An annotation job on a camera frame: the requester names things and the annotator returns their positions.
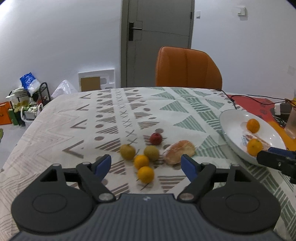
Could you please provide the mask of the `small tangerine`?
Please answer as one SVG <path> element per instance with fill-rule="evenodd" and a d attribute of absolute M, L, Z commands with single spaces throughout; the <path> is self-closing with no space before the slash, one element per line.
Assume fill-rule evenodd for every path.
<path fill-rule="evenodd" d="M 137 155 L 133 160 L 134 167 L 139 170 L 144 166 L 149 166 L 149 158 L 145 155 Z"/>
<path fill-rule="evenodd" d="M 137 172 L 138 179 L 145 184 L 149 184 L 154 180 L 154 170 L 149 166 L 143 166 Z"/>

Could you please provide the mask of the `large orange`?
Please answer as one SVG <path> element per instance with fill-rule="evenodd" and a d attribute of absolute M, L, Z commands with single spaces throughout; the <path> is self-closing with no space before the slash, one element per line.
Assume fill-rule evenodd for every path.
<path fill-rule="evenodd" d="M 248 122 L 246 124 L 246 128 L 251 133 L 257 133 L 260 129 L 260 123 L 255 118 L 252 118 L 252 119 L 248 120 Z"/>
<path fill-rule="evenodd" d="M 253 138 L 247 143 L 247 152 L 253 157 L 256 157 L 257 154 L 262 150 L 263 150 L 263 144 L 257 138 Z"/>

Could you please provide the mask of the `orange paper bag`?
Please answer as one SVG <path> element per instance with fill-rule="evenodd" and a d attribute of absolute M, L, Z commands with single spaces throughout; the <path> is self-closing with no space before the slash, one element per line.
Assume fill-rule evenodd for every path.
<path fill-rule="evenodd" d="M 11 105 L 9 102 L 3 102 L 0 104 L 0 125 L 9 125 L 12 124 L 11 119 L 9 117 L 8 110 Z"/>

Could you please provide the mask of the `white plastic bag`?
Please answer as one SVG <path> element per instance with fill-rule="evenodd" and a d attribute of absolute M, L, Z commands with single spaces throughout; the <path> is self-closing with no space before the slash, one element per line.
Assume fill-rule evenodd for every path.
<path fill-rule="evenodd" d="M 63 80 L 52 93 L 51 97 L 55 99 L 58 96 L 72 93 L 78 93 L 78 90 L 68 80 Z"/>

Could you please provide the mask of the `white power adapter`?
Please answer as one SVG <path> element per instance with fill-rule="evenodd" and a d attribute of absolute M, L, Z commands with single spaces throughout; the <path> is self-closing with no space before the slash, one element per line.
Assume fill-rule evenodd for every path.
<path fill-rule="evenodd" d="M 280 115 L 289 115 L 291 112 L 291 105 L 287 102 L 276 103 L 274 105 L 274 114 L 277 116 Z"/>

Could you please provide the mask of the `ribbed glass cup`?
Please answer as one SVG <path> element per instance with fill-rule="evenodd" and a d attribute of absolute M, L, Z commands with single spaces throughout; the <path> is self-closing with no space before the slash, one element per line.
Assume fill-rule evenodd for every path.
<path fill-rule="evenodd" d="M 292 108 L 290 115 L 288 117 L 286 126 L 285 126 L 286 134 L 292 138 L 296 138 L 296 109 Z"/>

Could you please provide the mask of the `black metal rack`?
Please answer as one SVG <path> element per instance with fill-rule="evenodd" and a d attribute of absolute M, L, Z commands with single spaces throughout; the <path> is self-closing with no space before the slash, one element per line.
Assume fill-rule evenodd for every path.
<path fill-rule="evenodd" d="M 28 106 L 31 103 L 37 105 L 42 103 L 45 106 L 52 100 L 46 82 L 41 83 L 39 89 L 32 95 L 23 87 L 19 87 L 12 90 L 6 99 L 9 100 L 12 109 L 20 108 L 22 105 Z"/>

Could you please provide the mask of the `grey door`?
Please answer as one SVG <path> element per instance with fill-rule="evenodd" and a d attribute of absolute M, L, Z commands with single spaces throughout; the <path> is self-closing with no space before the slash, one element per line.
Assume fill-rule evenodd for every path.
<path fill-rule="evenodd" d="M 155 86 L 155 68 L 163 46 L 190 48 L 194 1 L 122 1 L 121 87 Z M 128 41 L 128 23 L 142 28 Z"/>

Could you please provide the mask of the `green-brown round fruit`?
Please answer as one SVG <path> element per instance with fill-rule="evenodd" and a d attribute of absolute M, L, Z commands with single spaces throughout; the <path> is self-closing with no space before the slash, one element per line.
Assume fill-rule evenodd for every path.
<path fill-rule="evenodd" d="M 119 152 L 124 160 L 131 161 L 135 157 L 136 150 L 131 145 L 121 145 Z"/>
<path fill-rule="evenodd" d="M 159 150 L 156 146 L 147 146 L 144 149 L 144 155 L 152 162 L 159 159 Z"/>

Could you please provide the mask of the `small red fruit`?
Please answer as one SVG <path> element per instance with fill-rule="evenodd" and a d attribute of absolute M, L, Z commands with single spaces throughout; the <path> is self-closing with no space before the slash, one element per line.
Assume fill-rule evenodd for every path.
<path fill-rule="evenodd" d="M 149 137 L 149 142 L 155 146 L 160 145 L 162 143 L 162 141 L 163 141 L 163 137 L 161 136 L 160 133 L 153 133 Z"/>

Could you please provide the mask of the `small wall switch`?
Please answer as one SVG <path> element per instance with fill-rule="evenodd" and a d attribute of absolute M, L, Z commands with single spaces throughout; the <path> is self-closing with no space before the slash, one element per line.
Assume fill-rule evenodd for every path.
<path fill-rule="evenodd" d="M 201 11 L 196 11 L 196 18 L 197 19 L 200 19 L 201 18 Z"/>

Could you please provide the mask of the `white tote bag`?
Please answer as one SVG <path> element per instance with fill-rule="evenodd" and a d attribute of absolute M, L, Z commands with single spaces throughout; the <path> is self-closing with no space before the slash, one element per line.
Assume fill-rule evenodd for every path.
<path fill-rule="evenodd" d="M 25 126 L 30 126 L 36 117 L 43 110 L 44 105 L 40 103 L 39 105 L 34 105 L 29 108 L 22 106 L 20 110 L 21 120 L 25 123 Z"/>

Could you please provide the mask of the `blue white bag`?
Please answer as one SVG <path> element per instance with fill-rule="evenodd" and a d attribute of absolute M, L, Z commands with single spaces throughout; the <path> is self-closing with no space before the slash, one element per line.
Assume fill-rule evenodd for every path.
<path fill-rule="evenodd" d="M 30 72 L 23 75 L 20 78 L 22 87 L 29 92 L 30 95 L 33 95 L 40 88 L 41 83 L 37 80 L 34 75 Z"/>

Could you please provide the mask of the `patterned white tablecloth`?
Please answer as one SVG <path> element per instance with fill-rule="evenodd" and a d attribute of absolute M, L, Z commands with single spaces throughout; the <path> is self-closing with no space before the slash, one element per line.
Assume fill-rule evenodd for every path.
<path fill-rule="evenodd" d="M 295 240 L 295 186 L 276 170 L 241 160 L 224 141 L 219 116 L 234 108 L 245 110 L 223 92 L 198 88 L 119 88 L 57 97 L 27 128 L 1 170 L 1 240 L 18 232 L 11 216 L 14 198 L 54 163 L 74 168 L 109 154 L 112 165 L 103 183 L 114 195 L 178 194 L 189 182 L 179 165 L 153 162 L 155 178 L 145 186 L 133 163 L 119 153 L 121 145 L 129 144 L 141 155 L 153 133 L 163 137 L 161 152 L 188 140 L 197 162 L 219 168 L 238 163 L 247 169 L 280 202 L 277 233 Z"/>

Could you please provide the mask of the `peeled pomelo segment round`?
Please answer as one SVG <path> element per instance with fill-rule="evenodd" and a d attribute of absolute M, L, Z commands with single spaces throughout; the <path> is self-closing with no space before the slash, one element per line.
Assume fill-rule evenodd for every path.
<path fill-rule="evenodd" d="M 163 159 L 169 165 L 181 162 L 182 155 L 194 156 L 195 146 L 188 140 L 181 140 L 167 147 L 163 153 Z"/>

